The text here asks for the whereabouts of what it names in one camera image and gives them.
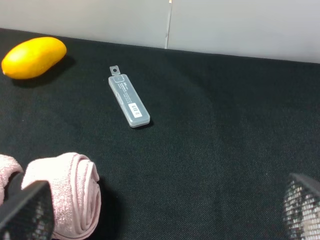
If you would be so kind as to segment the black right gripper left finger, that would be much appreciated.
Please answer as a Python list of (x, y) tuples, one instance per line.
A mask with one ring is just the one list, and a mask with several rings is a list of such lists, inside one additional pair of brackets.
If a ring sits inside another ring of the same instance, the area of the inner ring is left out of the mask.
[(2, 240), (50, 240), (54, 230), (50, 184), (35, 181), (0, 206)]

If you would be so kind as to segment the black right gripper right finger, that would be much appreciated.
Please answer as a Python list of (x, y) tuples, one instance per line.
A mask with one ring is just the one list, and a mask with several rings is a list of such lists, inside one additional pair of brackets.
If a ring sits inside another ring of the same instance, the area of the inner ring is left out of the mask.
[(283, 223), (290, 240), (320, 238), (320, 182), (291, 173), (283, 199)]

